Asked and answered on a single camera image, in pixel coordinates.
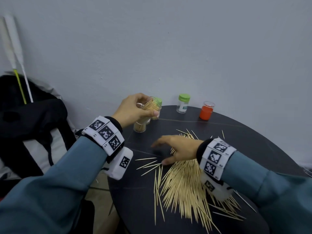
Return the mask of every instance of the red container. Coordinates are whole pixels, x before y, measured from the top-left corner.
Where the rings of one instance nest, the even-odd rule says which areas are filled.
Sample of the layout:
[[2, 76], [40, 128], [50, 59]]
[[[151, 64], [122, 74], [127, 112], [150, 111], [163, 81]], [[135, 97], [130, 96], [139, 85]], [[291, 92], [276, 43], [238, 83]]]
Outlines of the red container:
[[213, 102], [205, 101], [204, 106], [202, 106], [202, 111], [200, 112], [199, 117], [203, 120], [209, 120], [213, 112], [214, 106], [215, 104]]

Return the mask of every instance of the white wall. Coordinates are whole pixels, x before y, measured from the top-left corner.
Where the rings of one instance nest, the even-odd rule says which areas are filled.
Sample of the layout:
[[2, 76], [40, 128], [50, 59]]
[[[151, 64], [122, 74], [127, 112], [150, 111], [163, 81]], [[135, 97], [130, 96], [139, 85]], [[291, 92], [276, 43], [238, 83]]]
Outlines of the white wall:
[[[191, 94], [312, 166], [312, 0], [0, 0], [26, 71], [78, 127], [135, 92]], [[0, 48], [0, 72], [10, 68]]]

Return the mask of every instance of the bundle of toothpicks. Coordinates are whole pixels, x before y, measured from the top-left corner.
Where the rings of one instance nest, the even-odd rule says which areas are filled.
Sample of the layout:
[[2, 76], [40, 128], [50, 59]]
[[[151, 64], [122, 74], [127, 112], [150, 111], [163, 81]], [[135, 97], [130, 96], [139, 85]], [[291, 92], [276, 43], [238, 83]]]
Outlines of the bundle of toothpicks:
[[[187, 130], [186, 132], [180, 131], [180, 136], [188, 137], [194, 139], [193, 135]], [[173, 155], [175, 150], [172, 148], [170, 154]], [[193, 223], [193, 217], [197, 223], [201, 222], [203, 228], [207, 232], [212, 231], [215, 227], [219, 233], [219, 229], [213, 223], [212, 215], [209, 207], [214, 207], [223, 213], [213, 212], [218, 215], [222, 215], [231, 219], [236, 219], [243, 221], [243, 216], [237, 214], [236, 210], [240, 210], [240, 205], [231, 196], [229, 199], [220, 202], [212, 195], [212, 193], [203, 185], [200, 181], [200, 174], [202, 170], [199, 168], [196, 159], [189, 161], [179, 161], [175, 162], [169, 171], [162, 177], [162, 165], [157, 163], [155, 165], [150, 165], [156, 161], [148, 163], [141, 168], [151, 167], [155, 169], [154, 178], [154, 214], [155, 214], [155, 225], [156, 225], [156, 206], [160, 205], [163, 220], [165, 221], [164, 212], [168, 211], [176, 213], [178, 210], [180, 212], [181, 218], [185, 217], [190, 219]]]

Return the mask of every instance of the hand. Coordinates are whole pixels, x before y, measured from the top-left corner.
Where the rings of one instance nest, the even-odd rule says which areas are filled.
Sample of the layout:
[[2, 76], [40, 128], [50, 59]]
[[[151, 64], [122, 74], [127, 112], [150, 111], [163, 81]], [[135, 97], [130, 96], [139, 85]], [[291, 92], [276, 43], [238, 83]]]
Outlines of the hand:
[[195, 159], [197, 149], [202, 142], [202, 140], [189, 139], [179, 135], [163, 135], [152, 144], [152, 147], [167, 144], [175, 149], [176, 152], [173, 156], [165, 158], [161, 162], [162, 165], [169, 165], [176, 161]]
[[147, 102], [149, 97], [145, 94], [138, 93], [129, 95], [123, 99], [117, 111], [112, 115], [122, 128], [133, 124], [141, 117], [154, 117], [159, 114], [158, 111], [143, 110], [136, 106], [137, 103]]

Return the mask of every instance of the left hand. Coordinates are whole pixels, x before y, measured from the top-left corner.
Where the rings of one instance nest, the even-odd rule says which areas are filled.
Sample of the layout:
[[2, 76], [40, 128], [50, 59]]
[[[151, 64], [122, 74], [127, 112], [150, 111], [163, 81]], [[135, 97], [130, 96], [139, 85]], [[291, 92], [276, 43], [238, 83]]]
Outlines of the left hand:
[[127, 98], [123, 99], [117, 111], [112, 115], [122, 128], [133, 124], [141, 117], [154, 117], [159, 114], [158, 111], [143, 110], [136, 106], [137, 103], [145, 103], [149, 99], [149, 96], [138, 93], [129, 95]]

